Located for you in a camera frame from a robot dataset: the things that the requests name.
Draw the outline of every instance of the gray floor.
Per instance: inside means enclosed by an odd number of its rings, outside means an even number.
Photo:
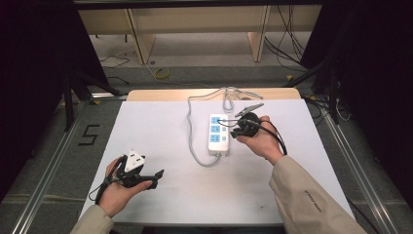
[[[305,45],[309,35],[309,33],[298,33],[297,36]],[[269,34],[268,37],[275,43],[281,38],[277,33]],[[147,67],[138,64],[132,51],[134,45],[131,40],[125,43],[125,37],[122,35],[99,36],[98,38],[91,36],[91,39],[100,59],[109,56],[129,59],[127,63],[117,68],[104,68],[108,77],[117,76],[130,82],[126,84],[117,78],[109,79],[111,86],[125,92],[139,88],[202,88],[197,84],[182,86],[181,83],[203,83],[211,85],[213,88],[230,85],[240,88],[280,87],[287,82],[287,75],[297,77],[300,74],[298,71],[281,67],[277,58],[268,49],[264,50],[260,62],[253,62],[244,33],[169,34],[157,37],[152,56],[149,59],[153,64],[149,63],[149,68],[169,68],[169,81],[174,84],[158,83],[154,81]],[[294,56],[293,50],[287,42],[282,44],[282,49]],[[108,59],[102,65],[111,67],[122,61],[118,58]],[[281,60],[281,62],[284,65],[294,65],[288,60]],[[297,87],[301,95],[311,94],[312,81],[310,79]],[[95,87],[91,87],[91,90],[94,93],[102,92]],[[75,108],[77,113],[79,113],[80,108],[84,109],[79,120],[79,127],[67,146],[36,216],[30,222],[28,233],[68,233],[76,223],[121,103],[121,100],[116,99],[82,102],[78,108]],[[313,105],[309,104],[309,109],[314,116],[319,114],[319,110]],[[320,117],[315,118],[314,122],[317,124],[320,138],[340,184],[346,196],[379,228],[375,215],[371,212],[326,120],[327,117],[323,118],[321,114]],[[26,163],[9,191],[9,195],[0,206],[0,233],[11,233],[13,230],[30,194],[36,190],[43,171],[48,168],[60,140],[64,137],[64,124],[64,106],[60,105],[51,119],[49,128],[35,149],[35,157]],[[90,138],[83,137],[84,130],[88,125],[99,125],[99,127],[89,130],[90,134],[97,135],[96,141],[91,146],[80,146],[79,143],[91,141]],[[398,233],[413,233],[412,211],[380,164],[374,160],[374,155],[357,126],[357,120],[341,120],[340,128],[375,191],[389,211]],[[355,212],[355,215],[358,223],[368,233],[374,233],[358,212]],[[117,224],[115,230],[125,234],[140,233],[141,227]]]

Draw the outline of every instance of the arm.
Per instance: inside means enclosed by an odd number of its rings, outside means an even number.
[[[261,125],[276,132],[267,122]],[[288,233],[365,233],[300,165],[282,155],[278,142],[268,133],[259,130],[254,137],[238,136],[237,140],[274,165],[270,186]]]
[[[110,174],[118,159],[106,167],[106,175]],[[126,188],[117,182],[111,183],[103,192],[99,205],[89,207],[70,233],[109,233],[113,227],[112,217],[124,209],[131,197],[146,190],[151,184],[152,181],[147,180],[135,187]]]

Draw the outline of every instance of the white power strip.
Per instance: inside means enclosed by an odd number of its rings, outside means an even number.
[[[227,125],[227,122],[222,122],[223,120],[228,120],[228,115],[226,114],[211,114],[209,117],[209,136],[207,149],[210,155],[225,157],[229,150],[229,130],[228,127],[222,126],[218,123]]]

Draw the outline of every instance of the hand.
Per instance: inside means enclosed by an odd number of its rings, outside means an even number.
[[[262,116],[260,120],[270,121],[270,117]],[[270,123],[261,122],[261,126],[277,134],[277,131]],[[279,142],[262,129],[258,130],[258,133],[253,137],[237,136],[237,141],[246,144],[252,152],[258,156],[264,157],[272,165],[275,165],[282,157]]]
[[[106,176],[109,175],[110,171],[118,160],[119,158],[115,159],[106,167]],[[152,181],[148,180],[143,181],[134,187],[126,188],[118,182],[112,182],[103,192],[99,205],[110,217],[113,217],[115,214],[121,212],[124,209],[131,197],[141,191],[146,190],[151,184]]]

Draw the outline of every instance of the white plug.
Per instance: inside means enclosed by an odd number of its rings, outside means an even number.
[[[145,159],[136,151],[131,149],[130,154],[128,155],[127,164],[125,166],[125,173],[128,173],[133,169],[142,166],[143,164],[145,164]]]
[[[209,117],[207,149],[210,155],[225,157],[229,150],[228,115],[211,114]]]

